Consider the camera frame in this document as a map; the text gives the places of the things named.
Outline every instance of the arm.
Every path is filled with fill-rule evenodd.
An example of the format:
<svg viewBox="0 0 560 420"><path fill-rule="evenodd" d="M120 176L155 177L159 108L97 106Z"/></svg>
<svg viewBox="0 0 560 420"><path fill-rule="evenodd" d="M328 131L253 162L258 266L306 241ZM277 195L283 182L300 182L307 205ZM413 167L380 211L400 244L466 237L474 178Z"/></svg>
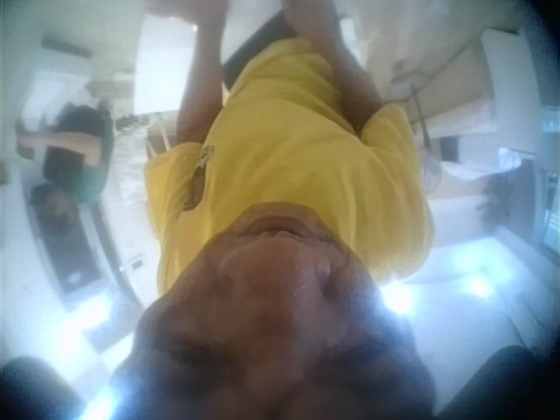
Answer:
<svg viewBox="0 0 560 420"><path fill-rule="evenodd" d="M194 60L177 120L177 144L204 143L223 104L221 83L221 37L223 27L201 26L197 32Z"/></svg>
<svg viewBox="0 0 560 420"><path fill-rule="evenodd" d="M221 39L228 0L157 0L151 11L198 26L194 59L178 112L177 144L202 144L223 105Z"/></svg>
<svg viewBox="0 0 560 420"><path fill-rule="evenodd" d="M333 1L283 0L283 9L294 30L307 38L331 65L343 115L360 135L368 120L382 107L382 100L371 77L344 45Z"/></svg>
<svg viewBox="0 0 560 420"><path fill-rule="evenodd" d="M370 76L343 44L329 45L319 53L334 71L342 113L359 136L369 119L382 107L382 99Z"/></svg>
<svg viewBox="0 0 560 420"><path fill-rule="evenodd" d="M97 166L102 156L101 139L84 133L31 133L21 122L16 127L19 142L24 147L60 147L84 155L87 166Z"/></svg>

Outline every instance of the ceiling light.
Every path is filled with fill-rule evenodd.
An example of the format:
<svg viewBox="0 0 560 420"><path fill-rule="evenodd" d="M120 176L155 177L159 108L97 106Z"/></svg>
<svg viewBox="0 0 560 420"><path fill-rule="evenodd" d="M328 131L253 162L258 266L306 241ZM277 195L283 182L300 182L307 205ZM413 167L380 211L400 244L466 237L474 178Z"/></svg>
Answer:
<svg viewBox="0 0 560 420"><path fill-rule="evenodd" d="M488 278L481 274L475 274L474 276L468 277L465 291L477 298L486 299L494 293L494 287Z"/></svg>
<svg viewBox="0 0 560 420"><path fill-rule="evenodd" d="M82 330L92 330L109 319L111 302L105 295L92 297L73 312L73 320Z"/></svg>
<svg viewBox="0 0 560 420"><path fill-rule="evenodd" d="M402 283L393 282L381 287L385 305L400 315L410 313L413 306L412 291Z"/></svg>
<svg viewBox="0 0 560 420"><path fill-rule="evenodd" d="M79 420L109 420L116 409L116 395L112 388L104 388L89 402Z"/></svg>

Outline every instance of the mouth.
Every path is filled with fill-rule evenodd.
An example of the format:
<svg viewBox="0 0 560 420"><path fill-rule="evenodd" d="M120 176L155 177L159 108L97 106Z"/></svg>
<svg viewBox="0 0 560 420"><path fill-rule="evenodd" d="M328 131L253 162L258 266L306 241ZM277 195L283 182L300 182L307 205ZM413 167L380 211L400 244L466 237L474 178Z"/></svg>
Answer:
<svg viewBox="0 0 560 420"><path fill-rule="evenodd" d="M266 216L255 220L246 227L242 235L258 236L262 234L290 234L300 238L311 238L312 231L300 220L288 216Z"/></svg>

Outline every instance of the person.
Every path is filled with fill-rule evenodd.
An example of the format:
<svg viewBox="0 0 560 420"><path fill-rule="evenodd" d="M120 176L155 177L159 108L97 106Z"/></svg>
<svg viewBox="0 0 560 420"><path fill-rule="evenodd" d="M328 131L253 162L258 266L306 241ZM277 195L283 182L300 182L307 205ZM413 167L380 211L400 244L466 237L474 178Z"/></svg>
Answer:
<svg viewBox="0 0 560 420"><path fill-rule="evenodd" d="M16 132L23 148L47 150L43 175L49 183L33 190L31 203L45 231L64 236L78 220L78 204L95 204L105 186L114 147L109 110L69 104L53 129L43 121L30 132L19 121Z"/></svg>
<svg viewBox="0 0 560 420"><path fill-rule="evenodd" d="M379 285L433 226L407 116L345 48L331 0L222 106L226 0L161 0L198 26L178 144L149 162L161 298L113 378L115 418L425 419L433 380Z"/></svg>

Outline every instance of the yellow shirt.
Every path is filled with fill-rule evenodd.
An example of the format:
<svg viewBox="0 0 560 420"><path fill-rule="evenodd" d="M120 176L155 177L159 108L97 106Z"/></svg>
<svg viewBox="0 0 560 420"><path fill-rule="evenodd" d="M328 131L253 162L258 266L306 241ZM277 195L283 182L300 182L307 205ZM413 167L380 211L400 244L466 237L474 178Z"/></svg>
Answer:
<svg viewBox="0 0 560 420"><path fill-rule="evenodd" d="M203 148L213 153L202 200L184 211ZM431 216L404 111L385 106L358 138L341 114L331 68L302 39L276 42L253 59L205 144L183 143L155 158L146 179L162 245L161 293L255 204L310 207L379 282L410 274L431 247Z"/></svg>

